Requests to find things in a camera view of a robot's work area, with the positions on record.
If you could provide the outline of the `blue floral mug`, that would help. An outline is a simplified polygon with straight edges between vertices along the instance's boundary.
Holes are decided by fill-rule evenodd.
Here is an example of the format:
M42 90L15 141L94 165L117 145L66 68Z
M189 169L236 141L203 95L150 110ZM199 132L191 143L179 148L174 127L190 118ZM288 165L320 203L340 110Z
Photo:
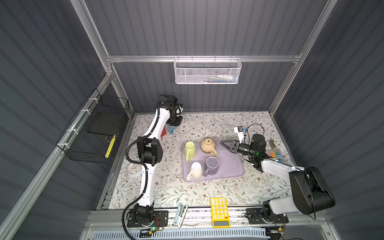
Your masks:
M177 126L169 127L169 134L173 134L176 131L177 128L178 128Z

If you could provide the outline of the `red mug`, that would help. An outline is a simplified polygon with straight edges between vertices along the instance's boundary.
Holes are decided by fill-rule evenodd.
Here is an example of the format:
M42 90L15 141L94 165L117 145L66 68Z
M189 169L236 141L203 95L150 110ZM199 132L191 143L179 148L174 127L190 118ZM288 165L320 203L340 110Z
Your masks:
M166 135L166 128L164 127L163 130L162 130L162 133L161 133L161 138L164 137Z

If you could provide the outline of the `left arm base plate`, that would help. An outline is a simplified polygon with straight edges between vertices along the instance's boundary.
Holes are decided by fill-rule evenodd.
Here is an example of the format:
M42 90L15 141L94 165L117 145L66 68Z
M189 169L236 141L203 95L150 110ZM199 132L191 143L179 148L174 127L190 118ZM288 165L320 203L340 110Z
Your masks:
M166 227L168 225L168 211L154 211L149 214L139 214L130 210L127 216L126 226L129 228L139 227Z

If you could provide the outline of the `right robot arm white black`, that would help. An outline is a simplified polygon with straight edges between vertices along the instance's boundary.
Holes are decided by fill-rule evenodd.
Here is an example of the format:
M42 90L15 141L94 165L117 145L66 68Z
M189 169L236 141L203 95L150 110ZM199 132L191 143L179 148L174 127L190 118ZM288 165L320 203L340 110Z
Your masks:
M264 136L254 134L249 144L238 140L221 141L220 144L231 153L246 155L256 170L290 183L291 196L263 202L264 220L270 221L288 213L309 216L336 205L329 186L317 168L291 166L273 159L266 152L267 142Z

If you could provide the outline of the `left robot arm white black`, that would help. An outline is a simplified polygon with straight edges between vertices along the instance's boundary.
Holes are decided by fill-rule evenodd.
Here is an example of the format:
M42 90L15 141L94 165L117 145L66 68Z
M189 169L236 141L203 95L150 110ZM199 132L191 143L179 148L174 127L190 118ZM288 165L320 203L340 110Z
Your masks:
M144 224L150 224L154 219L154 185L157 164L163 158L163 148L161 146L161 134L166 125L170 127L180 126L183 117L183 105L177 97L173 95L160 94L157 97L156 111L154 119L149 129L143 136L139 136L129 144L126 151L126 158L131 164L140 165L141 174L141 194L133 200L126 209L131 210L132 219Z

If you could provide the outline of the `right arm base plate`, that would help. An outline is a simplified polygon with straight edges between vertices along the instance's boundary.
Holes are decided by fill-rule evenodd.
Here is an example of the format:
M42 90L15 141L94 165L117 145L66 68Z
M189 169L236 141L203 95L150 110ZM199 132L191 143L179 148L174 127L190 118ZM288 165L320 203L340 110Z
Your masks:
M266 208L247 208L245 217L250 224L287 224L289 219L287 215L276 215Z

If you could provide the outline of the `white cream mug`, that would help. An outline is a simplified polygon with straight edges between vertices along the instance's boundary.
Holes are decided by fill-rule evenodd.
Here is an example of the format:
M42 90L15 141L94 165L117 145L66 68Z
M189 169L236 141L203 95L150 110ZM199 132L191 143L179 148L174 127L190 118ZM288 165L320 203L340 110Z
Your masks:
M186 177L187 181L199 180L203 176L203 167L200 163L195 162L191 165L189 174Z

